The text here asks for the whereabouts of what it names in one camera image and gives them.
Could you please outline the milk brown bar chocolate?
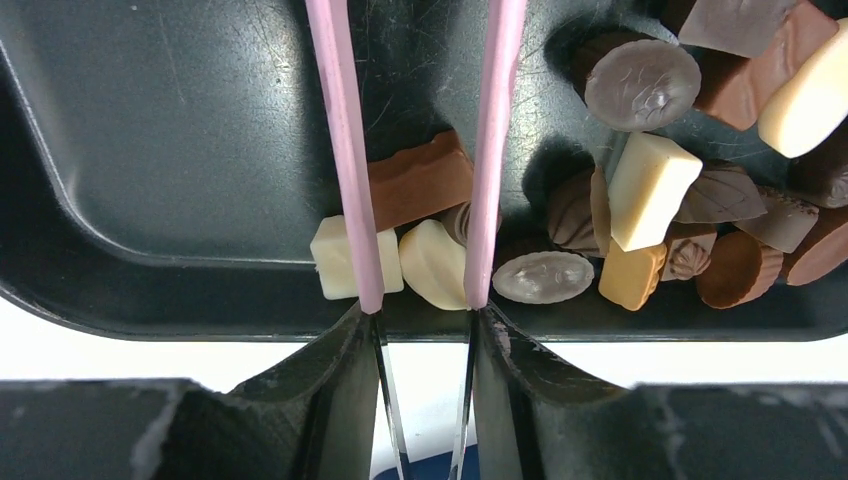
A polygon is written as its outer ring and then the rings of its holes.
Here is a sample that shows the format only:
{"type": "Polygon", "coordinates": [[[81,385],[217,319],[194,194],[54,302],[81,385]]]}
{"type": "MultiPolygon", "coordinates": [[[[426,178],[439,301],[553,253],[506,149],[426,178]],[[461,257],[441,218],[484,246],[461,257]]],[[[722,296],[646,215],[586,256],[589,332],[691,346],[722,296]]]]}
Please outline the milk brown bar chocolate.
{"type": "Polygon", "coordinates": [[[456,131],[368,164],[379,232],[437,214],[471,199],[473,164],[456,131]]]}

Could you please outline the blue box lid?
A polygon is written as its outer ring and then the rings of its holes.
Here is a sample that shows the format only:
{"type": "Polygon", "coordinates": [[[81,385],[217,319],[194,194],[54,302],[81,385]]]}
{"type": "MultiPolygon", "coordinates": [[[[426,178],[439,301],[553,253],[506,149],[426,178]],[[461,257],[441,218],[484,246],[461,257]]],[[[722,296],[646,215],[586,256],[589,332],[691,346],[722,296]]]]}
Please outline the blue box lid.
{"type": "MultiPolygon", "coordinates": [[[[414,479],[445,480],[448,478],[450,466],[451,453],[445,452],[439,455],[431,456],[413,462],[411,464],[411,471],[414,479]]],[[[374,475],[373,479],[398,480],[399,476],[395,468],[389,468],[374,475]]],[[[479,455],[477,445],[470,445],[466,447],[461,479],[480,479],[479,455]]]]}

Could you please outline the pink tongs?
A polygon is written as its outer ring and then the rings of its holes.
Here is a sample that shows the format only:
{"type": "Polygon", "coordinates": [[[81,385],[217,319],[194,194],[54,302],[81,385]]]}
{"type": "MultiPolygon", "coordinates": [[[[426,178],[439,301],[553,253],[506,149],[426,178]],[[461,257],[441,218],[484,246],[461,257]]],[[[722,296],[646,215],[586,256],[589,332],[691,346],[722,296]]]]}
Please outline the pink tongs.
{"type": "MultiPolygon", "coordinates": [[[[378,320],[385,293],[368,182],[360,95],[344,1],[309,1],[309,27],[340,188],[361,312],[371,323],[388,429],[399,478],[413,476],[392,377],[388,340],[378,320]]],[[[472,201],[464,274],[471,309],[488,304],[502,164],[525,21],[523,1],[491,1],[481,74],[472,201]]]]}

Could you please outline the white round chocolate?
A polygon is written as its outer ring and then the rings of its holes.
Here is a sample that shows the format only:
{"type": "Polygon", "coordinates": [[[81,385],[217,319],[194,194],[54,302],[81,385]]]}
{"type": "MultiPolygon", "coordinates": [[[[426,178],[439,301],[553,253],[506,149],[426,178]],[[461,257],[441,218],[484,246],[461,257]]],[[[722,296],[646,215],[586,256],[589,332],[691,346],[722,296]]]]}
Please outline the white round chocolate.
{"type": "Polygon", "coordinates": [[[454,241],[443,224],[424,220],[399,242],[403,279],[434,307],[467,310],[464,290],[466,249],[454,241]]]}

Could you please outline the black chocolate tray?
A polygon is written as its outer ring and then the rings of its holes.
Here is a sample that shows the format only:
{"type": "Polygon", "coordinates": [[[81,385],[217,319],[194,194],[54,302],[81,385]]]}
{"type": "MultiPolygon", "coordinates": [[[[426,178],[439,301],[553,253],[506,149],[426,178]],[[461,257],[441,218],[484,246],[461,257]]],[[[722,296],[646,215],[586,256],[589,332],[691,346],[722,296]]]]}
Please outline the black chocolate tray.
{"type": "MultiPolygon", "coordinates": [[[[348,1],[369,161],[453,128],[473,152],[487,1],[348,1]]],[[[550,192],[624,133],[566,80],[584,41],[672,41],[664,1],[528,1],[498,243],[541,235],[550,192]]],[[[135,340],[320,335],[309,251],[341,213],[305,1],[1,1],[1,296],[135,340]]],[[[593,285],[531,306],[546,341],[803,341],[847,333],[847,265],[715,310],[663,282],[638,312],[593,285]]]]}

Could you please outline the white square chocolate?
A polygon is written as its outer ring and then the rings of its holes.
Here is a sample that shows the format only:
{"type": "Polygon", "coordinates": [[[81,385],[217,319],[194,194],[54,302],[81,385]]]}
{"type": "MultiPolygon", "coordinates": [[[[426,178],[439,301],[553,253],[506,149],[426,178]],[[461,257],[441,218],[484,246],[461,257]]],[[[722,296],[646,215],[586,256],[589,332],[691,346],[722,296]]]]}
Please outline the white square chocolate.
{"type": "MultiPolygon", "coordinates": [[[[395,230],[378,232],[377,243],[385,292],[400,292],[404,289],[404,280],[395,230]]],[[[358,296],[352,251],[343,215],[326,217],[321,221],[310,242],[310,251],[326,299],[340,300],[358,296]]]]}

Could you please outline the caramel square chocolate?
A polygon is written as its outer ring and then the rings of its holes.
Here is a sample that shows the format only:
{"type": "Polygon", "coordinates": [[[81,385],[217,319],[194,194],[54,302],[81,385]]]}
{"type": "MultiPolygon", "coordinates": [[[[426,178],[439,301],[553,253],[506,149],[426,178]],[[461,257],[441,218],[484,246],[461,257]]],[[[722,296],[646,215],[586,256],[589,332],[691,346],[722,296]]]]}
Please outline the caramel square chocolate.
{"type": "Polygon", "coordinates": [[[656,290],[667,256],[658,244],[625,252],[610,241],[599,281],[599,292],[626,310],[638,311],[656,290]]]}

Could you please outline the grey oval chocolate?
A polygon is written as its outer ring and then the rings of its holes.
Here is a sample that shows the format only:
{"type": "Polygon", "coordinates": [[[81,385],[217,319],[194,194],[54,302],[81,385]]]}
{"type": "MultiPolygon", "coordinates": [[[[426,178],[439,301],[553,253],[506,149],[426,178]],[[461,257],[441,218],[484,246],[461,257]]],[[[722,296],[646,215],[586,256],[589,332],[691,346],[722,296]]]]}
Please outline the grey oval chocolate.
{"type": "Polygon", "coordinates": [[[584,257],[562,251],[538,251],[503,263],[492,284],[502,297],[518,303],[560,303],[582,294],[593,282],[595,270],[584,257]]]}

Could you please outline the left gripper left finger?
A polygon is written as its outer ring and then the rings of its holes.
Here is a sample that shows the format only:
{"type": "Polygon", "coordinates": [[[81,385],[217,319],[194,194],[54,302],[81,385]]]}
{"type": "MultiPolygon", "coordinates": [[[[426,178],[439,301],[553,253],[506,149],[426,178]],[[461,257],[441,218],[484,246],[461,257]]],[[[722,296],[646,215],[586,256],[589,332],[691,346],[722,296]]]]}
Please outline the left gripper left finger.
{"type": "Polygon", "coordinates": [[[353,307],[218,393],[186,379],[5,381],[5,479],[365,479],[378,390],[372,319],[353,307]]]}

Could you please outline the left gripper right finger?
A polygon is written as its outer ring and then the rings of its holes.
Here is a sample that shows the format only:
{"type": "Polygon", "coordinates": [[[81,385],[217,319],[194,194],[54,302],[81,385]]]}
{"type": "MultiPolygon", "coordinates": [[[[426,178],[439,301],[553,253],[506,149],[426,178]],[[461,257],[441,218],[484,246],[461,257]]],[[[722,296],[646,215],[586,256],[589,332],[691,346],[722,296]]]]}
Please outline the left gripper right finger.
{"type": "Polygon", "coordinates": [[[484,479],[843,479],[843,384],[642,385],[601,380],[500,310],[473,320],[484,479]]]}

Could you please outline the white bar chocolate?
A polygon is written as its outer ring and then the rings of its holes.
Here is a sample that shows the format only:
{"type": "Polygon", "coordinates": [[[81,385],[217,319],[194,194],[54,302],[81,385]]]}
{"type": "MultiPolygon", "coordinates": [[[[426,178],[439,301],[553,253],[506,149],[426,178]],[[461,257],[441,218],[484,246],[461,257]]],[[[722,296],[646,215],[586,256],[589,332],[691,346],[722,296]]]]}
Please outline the white bar chocolate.
{"type": "Polygon", "coordinates": [[[632,133],[608,185],[611,238],[624,252],[663,242],[701,159],[675,141],[632,133]]]}

